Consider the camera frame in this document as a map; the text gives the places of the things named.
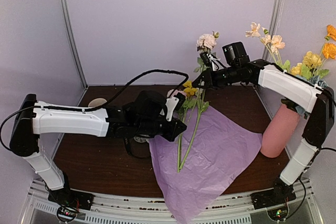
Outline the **peach pink rose stem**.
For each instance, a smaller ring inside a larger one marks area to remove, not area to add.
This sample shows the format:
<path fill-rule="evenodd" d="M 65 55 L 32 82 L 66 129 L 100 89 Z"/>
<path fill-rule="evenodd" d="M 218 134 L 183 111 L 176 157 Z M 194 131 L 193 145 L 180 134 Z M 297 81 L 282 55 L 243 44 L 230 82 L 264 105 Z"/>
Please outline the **peach pink rose stem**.
<path fill-rule="evenodd" d="M 219 68 L 216 63 L 215 54 L 212 53 L 212 50 L 217 44 L 219 38 L 219 32 L 212 32 L 211 34 L 202 34 L 196 41 L 196 50 L 199 52 L 199 57 L 197 58 L 198 67 L 194 72 L 199 74 L 210 73 L 212 70 L 217 70 Z M 178 136 L 177 144 L 177 171 L 180 172 L 183 168 L 188 155 L 191 151 L 194 139 L 196 137 L 196 132 L 200 122 L 202 113 L 204 113 L 208 107 L 209 102 L 205 101 L 205 77 L 201 76 L 200 80 L 197 80 L 195 84 L 192 81 L 187 81 L 183 84 L 183 92 L 186 95 L 186 100 L 184 101 L 182 107 L 179 110 L 179 118 L 184 124 L 188 124 L 190 121 L 194 110 L 196 112 L 196 123 L 194 126 L 192 137 L 189 141 L 187 150 L 185 153 L 182 153 L 182 137 L 180 134 Z"/>

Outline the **pink carnation flower stem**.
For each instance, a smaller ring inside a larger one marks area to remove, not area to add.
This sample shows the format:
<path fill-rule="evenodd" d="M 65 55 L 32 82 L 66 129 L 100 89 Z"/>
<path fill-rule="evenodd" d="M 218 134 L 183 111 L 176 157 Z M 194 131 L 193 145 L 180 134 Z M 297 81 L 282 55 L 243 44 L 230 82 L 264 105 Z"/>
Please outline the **pink carnation flower stem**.
<path fill-rule="evenodd" d="M 195 97 L 191 97 L 191 98 L 187 98 L 185 102 L 183 103 L 182 107 L 177 111 L 178 113 L 178 118 L 185 124 L 186 123 L 186 114 L 188 112 L 188 110 L 190 108 L 193 108 L 195 106 L 196 103 L 196 98 Z M 182 163 L 182 136 L 183 134 L 181 133 L 178 136 L 178 140 L 177 140 L 177 144 L 178 144 L 178 148 L 177 148 L 177 172 L 179 173 L 181 168 L 181 163 Z"/>

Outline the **peach poppy flower stem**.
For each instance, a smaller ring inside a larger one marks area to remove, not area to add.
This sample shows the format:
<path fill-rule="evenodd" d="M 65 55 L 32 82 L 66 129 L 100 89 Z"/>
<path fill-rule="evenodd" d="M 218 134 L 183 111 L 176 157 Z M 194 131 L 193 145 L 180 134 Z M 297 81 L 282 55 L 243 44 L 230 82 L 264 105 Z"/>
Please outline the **peach poppy flower stem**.
<path fill-rule="evenodd" d="M 252 22 L 250 30 L 245 31 L 245 37 L 257 37 L 270 53 L 274 63 L 282 70 L 289 72 L 290 61 L 283 61 L 280 55 L 280 49 L 284 49 L 286 43 L 283 41 L 281 35 L 271 35 L 267 28 L 261 27 L 260 23 Z"/>

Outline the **purple tissue paper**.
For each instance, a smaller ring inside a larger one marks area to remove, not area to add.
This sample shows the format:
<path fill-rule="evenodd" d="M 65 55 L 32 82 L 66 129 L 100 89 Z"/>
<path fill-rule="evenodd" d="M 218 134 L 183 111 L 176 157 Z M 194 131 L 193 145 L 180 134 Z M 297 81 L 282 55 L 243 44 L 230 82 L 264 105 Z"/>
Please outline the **purple tissue paper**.
<path fill-rule="evenodd" d="M 182 137 L 187 150 L 196 112 Z M 261 148 L 262 135 L 251 132 L 209 106 L 202 113 L 191 151 L 177 172 L 178 144 L 161 136 L 149 141 L 156 181 L 164 201 L 178 223 L 190 223 L 252 163 Z"/>

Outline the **pale yellow rose stem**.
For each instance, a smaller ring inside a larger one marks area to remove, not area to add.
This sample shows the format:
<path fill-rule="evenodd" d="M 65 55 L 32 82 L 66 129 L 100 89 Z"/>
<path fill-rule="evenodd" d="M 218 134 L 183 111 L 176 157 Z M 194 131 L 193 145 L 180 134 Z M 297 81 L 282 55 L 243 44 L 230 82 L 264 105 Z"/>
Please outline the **pale yellow rose stem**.
<path fill-rule="evenodd" d="M 308 51 L 302 62 L 292 67 L 290 73 L 294 76 L 303 77 L 308 81 L 322 79 L 330 72 L 329 69 L 323 69 L 325 59 L 318 54 Z"/>

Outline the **blue hydrangea flower stem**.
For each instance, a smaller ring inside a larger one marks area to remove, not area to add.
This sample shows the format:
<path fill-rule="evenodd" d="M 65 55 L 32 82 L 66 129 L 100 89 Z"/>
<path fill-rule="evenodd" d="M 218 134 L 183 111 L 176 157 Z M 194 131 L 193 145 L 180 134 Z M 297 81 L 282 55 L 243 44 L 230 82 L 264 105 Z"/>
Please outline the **blue hydrangea flower stem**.
<path fill-rule="evenodd" d="M 326 81 L 321 79 L 320 76 L 312 77 L 309 80 L 306 77 L 303 77 L 303 76 L 298 75 L 298 74 L 295 75 L 295 77 L 297 77 L 301 80 L 307 81 L 314 86 L 320 86 L 322 88 L 328 87 L 328 84 L 326 83 Z M 281 103 L 284 104 L 288 109 L 290 109 L 294 112 L 297 112 L 300 116 L 303 116 L 304 119 L 307 119 L 310 116 L 310 113 L 307 112 L 303 107 L 301 107 L 300 105 L 291 101 L 288 98 L 282 98 Z"/>

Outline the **orange flower stem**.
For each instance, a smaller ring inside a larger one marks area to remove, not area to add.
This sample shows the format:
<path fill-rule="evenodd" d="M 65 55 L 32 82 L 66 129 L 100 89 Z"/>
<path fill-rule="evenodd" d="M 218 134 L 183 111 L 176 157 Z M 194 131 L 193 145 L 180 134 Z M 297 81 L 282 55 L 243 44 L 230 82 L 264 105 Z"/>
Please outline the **orange flower stem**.
<path fill-rule="evenodd" d="M 311 58 L 312 66 L 314 68 L 312 76 L 325 76 L 326 74 L 320 74 L 325 62 L 329 59 L 335 60 L 335 43 L 331 43 L 330 40 L 335 41 L 335 27 L 333 25 L 327 25 L 327 34 L 324 37 L 325 42 L 320 50 L 319 54 L 313 54 Z"/>

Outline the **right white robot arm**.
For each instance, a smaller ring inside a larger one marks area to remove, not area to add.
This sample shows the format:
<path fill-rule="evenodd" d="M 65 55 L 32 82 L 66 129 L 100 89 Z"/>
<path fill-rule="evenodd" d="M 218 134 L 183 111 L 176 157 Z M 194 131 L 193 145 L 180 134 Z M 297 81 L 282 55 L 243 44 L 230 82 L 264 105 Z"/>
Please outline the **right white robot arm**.
<path fill-rule="evenodd" d="M 288 186 L 298 179 L 317 152 L 322 149 L 334 125 L 333 90 L 329 87 L 313 85 L 263 59 L 216 71 L 207 68 L 192 82 L 192 85 L 196 88 L 208 89 L 222 88 L 237 82 L 252 83 L 277 92 L 310 114 L 301 143 L 279 176 L 282 184 L 269 192 L 271 202 L 279 204 L 289 196 Z"/>

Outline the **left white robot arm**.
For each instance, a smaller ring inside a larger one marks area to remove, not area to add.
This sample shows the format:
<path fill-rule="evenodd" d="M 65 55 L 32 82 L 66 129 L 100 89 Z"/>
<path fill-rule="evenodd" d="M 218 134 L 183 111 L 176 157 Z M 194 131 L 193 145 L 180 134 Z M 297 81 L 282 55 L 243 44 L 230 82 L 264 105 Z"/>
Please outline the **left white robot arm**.
<path fill-rule="evenodd" d="M 141 91 L 134 102 L 123 106 L 61 107 L 29 94 L 15 118 L 9 148 L 29 162 L 58 200 L 71 205 L 75 192 L 67 187 L 64 173 L 40 150 L 40 135 L 68 133 L 124 140 L 159 135 L 172 142 L 186 130 L 173 116 L 184 101 L 180 92 L 165 97 L 156 91 Z"/>

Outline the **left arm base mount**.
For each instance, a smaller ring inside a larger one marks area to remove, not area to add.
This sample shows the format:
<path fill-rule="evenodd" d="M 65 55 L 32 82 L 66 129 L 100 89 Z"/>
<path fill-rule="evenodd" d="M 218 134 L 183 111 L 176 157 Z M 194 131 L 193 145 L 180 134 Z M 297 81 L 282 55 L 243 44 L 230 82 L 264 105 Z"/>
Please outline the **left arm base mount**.
<path fill-rule="evenodd" d="M 59 205 L 56 210 L 56 217 L 59 221 L 71 222 L 78 217 L 83 217 L 83 210 L 90 210 L 93 203 L 94 195 L 80 191 L 72 191 L 70 199 L 64 197 L 56 197 L 51 193 L 48 195 L 48 200 L 55 202 Z"/>

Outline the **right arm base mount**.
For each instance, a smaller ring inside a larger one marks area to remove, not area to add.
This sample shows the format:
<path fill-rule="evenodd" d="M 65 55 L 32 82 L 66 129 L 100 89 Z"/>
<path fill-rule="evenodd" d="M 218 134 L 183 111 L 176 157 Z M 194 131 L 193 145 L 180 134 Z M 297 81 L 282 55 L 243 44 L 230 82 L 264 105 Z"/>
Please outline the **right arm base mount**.
<path fill-rule="evenodd" d="M 254 209 L 266 209 L 268 217 L 273 221 L 281 221 L 289 216 L 288 203 L 296 199 L 295 193 L 290 193 L 285 198 L 276 198 L 274 190 L 264 190 L 251 194 Z"/>

